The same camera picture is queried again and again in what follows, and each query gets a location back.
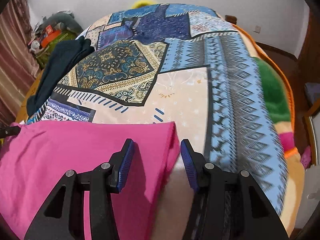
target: yellow object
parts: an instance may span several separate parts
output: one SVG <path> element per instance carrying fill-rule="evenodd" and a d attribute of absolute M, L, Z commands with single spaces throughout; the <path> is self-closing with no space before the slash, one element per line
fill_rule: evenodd
<path fill-rule="evenodd" d="M 143 6 L 147 6 L 147 5 L 152 5 L 152 4 L 156 4 L 156 1 L 153 0 L 139 0 L 136 1 L 133 5 L 132 5 L 132 9 L 137 9 Z"/>

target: baseboard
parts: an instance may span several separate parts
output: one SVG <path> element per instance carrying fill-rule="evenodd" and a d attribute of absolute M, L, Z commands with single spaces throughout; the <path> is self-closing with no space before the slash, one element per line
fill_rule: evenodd
<path fill-rule="evenodd" d="M 263 43 L 260 43 L 260 42 L 256 42 L 256 43 L 257 43 L 257 45 L 258 45 L 261 49 L 271 50 L 271 51 L 273 51 L 273 52 L 276 52 L 276 53 L 279 53 L 279 54 L 281 54 L 281 55 L 283 55 L 283 56 L 286 56 L 286 57 L 294 60 L 295 62 L 298 61 L 298 59 L 296 58 L 296 56 L 295 56 L 295 55 L 292 55 L 292 54 L 289 53 L 289 52 L 286 52 L 286 51 L 284 51 L 284 50 L 282 50 L 282 49 L 278 49 L 278 48 L 275 48 L 275 47 L 272 47 L 272 46 L 270 46 L 270 45 L 263 44 Z"/>

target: wooden frame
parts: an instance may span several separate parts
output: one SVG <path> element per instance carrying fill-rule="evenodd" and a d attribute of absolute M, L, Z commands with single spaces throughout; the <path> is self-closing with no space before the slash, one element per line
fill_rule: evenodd
<path fill-rule="evenodd" d="M 309 134 L 309 142 L 311 147 L 311 162 L 314 165 L 318 165 L 318 157 L 320 156 L 320 148 L 317 149 L 317 141 L 315 137 L 315 130 L 313 127 L 312 119 L 320 112 L 320 99 L 318 99 L 310 110 L 304 115 L 306 121 L 307 130 Z"/>

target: bed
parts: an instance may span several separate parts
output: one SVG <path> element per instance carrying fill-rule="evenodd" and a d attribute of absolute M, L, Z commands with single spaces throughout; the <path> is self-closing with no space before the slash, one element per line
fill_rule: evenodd
<path fill-rule="evenodd" d="M 291 234 L 304 168 L 294 145 L 284 147 L 279 138 L 293 133 L 293 95 L 284 74 L 250 35 L 210 8 L 155 4 L 107 15 L 80 36 L 96 51 L 30 118 L 23 104 L 17 122 L 175 121 L 179 139 L 188 138 L 207 160 L 226 171 L 254 174 Z M 289 117 L 270 117 L 257 62 L 272 69 Z M 39 77 L 27 97 L 38 82 Z M 159 197 L 151 239 L 181 239 L 192 199 L 179 158 Z"/>

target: patchwork bedspread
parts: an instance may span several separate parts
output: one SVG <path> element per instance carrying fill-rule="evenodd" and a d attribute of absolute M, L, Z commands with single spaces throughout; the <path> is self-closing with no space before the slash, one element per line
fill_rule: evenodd
<path fill-rule="evenodd" d="M 96 51 L 28 123 L 175 121 L 180 140 L 208 160 L 225 171 L 247 169 L 281 215 L 283 149 L 257 62 L 232 24 L 206 7 L 156 4 L 105 16 L 81 35 Z M 176 166 L 182 169 L 180 160 Z"/>

